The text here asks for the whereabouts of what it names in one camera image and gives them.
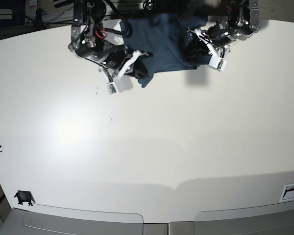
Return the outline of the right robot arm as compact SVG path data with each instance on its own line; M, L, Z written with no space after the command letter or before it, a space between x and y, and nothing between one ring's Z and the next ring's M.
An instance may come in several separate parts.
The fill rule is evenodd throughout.
M106 28L103 20L106 5L121 19L121 31ZM77 57L88 60L99 66L109 82L122 78L124 75L137 79L147 77L147 68L140 57L149 56L146 51L132 50L126 44L115 45L109 42L107 33L119 36L131 35L131 24L114 4L109 0L75 0L73 6L73 23L71 26L71 42L68 49Z

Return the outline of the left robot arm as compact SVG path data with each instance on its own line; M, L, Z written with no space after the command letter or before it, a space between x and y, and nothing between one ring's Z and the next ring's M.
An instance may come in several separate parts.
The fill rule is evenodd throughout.
M232 0L227 6L226 19L216 21L207 29L202 26L188 28L190 43L185 48L187 58L203 55L224 58L230 52L230 44L237 39L248 38L259 29L257 0Z

